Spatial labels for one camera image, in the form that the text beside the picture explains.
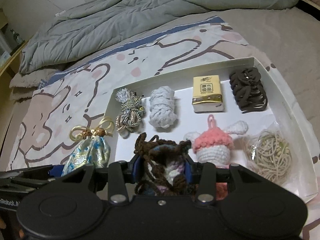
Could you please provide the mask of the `wooden bedside shelf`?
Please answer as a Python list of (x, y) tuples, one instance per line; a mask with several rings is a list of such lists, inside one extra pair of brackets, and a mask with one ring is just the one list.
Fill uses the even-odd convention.
[[(12, 48), (5, 37), (5, 32), (9, 31), (15, 42)], [(9, 22), (2, 16), (1, 17), (1, 75), (7, 73), (13, 78), (16, 73), (12, 69), (12, 65), (19, 62), (21, 50), (26, 45), (25, 40), (14, 29), (9, 27)]]

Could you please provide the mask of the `dark brown crochet pouch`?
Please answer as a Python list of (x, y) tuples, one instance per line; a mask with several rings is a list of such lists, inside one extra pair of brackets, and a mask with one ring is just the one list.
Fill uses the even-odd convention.
[(184, 175), (185, 161), (191, 149), (190, 140), (176, 143), (154, 135), (149, 141), (141, 133), (134, 153), (142, 158), (144, 174), (135, 187), (136, 195), (182, 196), (195, 195), (197, 187)]

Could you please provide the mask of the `dark brown hair claw clip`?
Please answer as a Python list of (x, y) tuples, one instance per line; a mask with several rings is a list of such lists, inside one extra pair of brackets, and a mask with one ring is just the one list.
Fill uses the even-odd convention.
[(229, 75), (229, 83), (242, 113), (262, 112), (267, 108), (268, 99), (257, 68), (249, 67), (233, 71)]

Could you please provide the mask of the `white shallow cardboard box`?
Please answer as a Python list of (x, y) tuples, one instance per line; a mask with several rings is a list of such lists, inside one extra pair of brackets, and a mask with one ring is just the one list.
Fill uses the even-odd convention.
[[(242, 113), (237, 106), (229, 75), (237, 69), (255, 67), (261, 74), (261, 82), (266, 91), (268, 106), (262, 112)], [(218, 75), (221, 82), (225, 109), (215, 113), (220, 128), (225, 128), (239, 120), (248, 123), (248, 135), (275, 126), (289, 142), (293, 154), (291, 175), (284, 187), (308, 202), (318, 193), (317, 175), (312, 156), (319, 153), (319, 143), (313, 128), (306, 119), (294, 94), (276, 69), (266, 70), (253, 57), (245, 57), (210, 64), (198, 65), (136, 82), (128, 82), (125, 87), (142, 96), (145, 107), (154, 89), (169, 86), (175, 92), (175, 110), (178, 119), (168, 129), (155, 129), (144, 118), (139, 132), (146, 132), (148, 138), (158, 135), (162, 139), (181, 141), (188, 132), (203, 132), (208, 128), (207, 113), (195, 113), (191, 100), (193, 97), (193, 78), (196, 76)]]

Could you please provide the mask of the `beige folded fleece blanket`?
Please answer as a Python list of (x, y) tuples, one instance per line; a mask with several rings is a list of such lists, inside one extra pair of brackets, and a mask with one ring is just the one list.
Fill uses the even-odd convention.
[(10, 81), (11, 101), (21, 101), (32, 98), (33, 92), (43, 88), (54, 74), (67, 68), (67, 64), (58, 64), (40, 68), (30, 74), (17, 73)]

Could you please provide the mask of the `yellow tissue pack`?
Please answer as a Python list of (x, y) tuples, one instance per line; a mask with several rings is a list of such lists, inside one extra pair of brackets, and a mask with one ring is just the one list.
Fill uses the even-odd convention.
[(192, 106), (195, 113), (223, 112), (224, 103), (218, 75), (193, 78)]

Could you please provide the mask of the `pink crochet bunny doll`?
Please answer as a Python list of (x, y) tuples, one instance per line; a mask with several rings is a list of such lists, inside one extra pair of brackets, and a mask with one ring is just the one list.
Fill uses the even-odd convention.
[(207, 119), (208, 129), (202, 133), (188, 132), (184, 140), (189, 140), (199, 163), (212, 163), (217, 168), (229, 168), (231, 163), (231, 151), (234, 150), (232, 135), (244, 135), (248, 131), (245, 121), (236, 123), (221, 129), (212, 114)]

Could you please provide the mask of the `blue floral satin pouch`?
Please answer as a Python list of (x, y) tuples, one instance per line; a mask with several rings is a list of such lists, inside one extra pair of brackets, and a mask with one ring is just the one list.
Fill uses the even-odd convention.
[(77, 142), (78, 146), (70, 154), (61, 175), (65, 176), (85, 165), (106, 167), (111, 156), (111, 147), (105, 137), (111, 137), (113, 132), (114, 122), (109, 116), (102, 118), (95, 128), (81, 125), (73, 127), (69, 138)]

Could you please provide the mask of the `white grey yarn ball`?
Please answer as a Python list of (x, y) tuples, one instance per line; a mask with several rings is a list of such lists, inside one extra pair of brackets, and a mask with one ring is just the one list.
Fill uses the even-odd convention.
[(176, 121), (174, 94), (169, 86), (162, 86), (151, 92), (149, 124), (154, 128), (167, 129)]

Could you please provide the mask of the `grey quilted duvet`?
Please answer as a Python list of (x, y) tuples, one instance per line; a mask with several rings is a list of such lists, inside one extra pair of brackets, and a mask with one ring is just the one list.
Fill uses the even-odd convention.
[(22, 50), (20, 74), (77, 61), (190, 14), (228, 9), (283, 10), (298, 0), (96, 0), (40, 26)]

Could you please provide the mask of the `clear bag of cords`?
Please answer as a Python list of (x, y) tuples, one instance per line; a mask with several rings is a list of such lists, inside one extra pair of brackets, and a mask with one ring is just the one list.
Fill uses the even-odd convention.
[(243, 140), (246, 166), (263, 178), (283, 185), (290, 176), (293, 157), (277, 122)]

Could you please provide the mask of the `tissue box on shelf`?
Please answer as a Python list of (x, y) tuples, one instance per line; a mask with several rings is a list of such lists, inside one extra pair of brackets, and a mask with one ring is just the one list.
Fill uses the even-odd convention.
[(5, 51), (0, 57), (0, 67), (5, 65), (8, 59), (10, 59), (10, 54)]

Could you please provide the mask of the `dark glass bottle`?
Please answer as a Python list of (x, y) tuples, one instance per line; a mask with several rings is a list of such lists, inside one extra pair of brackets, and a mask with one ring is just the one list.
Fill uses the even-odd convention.
[(17, 43), (17, 45), (21, 46), (24, 43), (24, 39), (21, 38), (20, 34), (14, 31), (14, 29), (10, 29), (10, 31), (13, 35), (14, 41)]

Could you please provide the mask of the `cartoon bear blanket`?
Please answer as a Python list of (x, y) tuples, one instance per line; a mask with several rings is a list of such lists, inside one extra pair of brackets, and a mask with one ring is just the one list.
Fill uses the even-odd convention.
[(280, 59), (272, 61), (250, 45), (235, 24), (217, 13), (189, 15), (139, 34), (85, 58), (70, 70), (57, 73), (18, 103), (14, 128), (1, 157), (6, 171), (64, 163), (75, 147), (68, 136), (75, 125), (96, 123), (121, 86), (202, 64), (254, 57), (280, 89), (284, 115), (300, 126), (306, 142), (297, 153), (299, 171), (295, 192), (306, 198), (309, 217), (304, 239), (319, 239), (319, 143), (312, 124), (298, 104), (293, 86), (304, 91), (319, 87), (307, 74), (311, 64), (299, 63), (296, 51), (283, 42), (275, 44)]

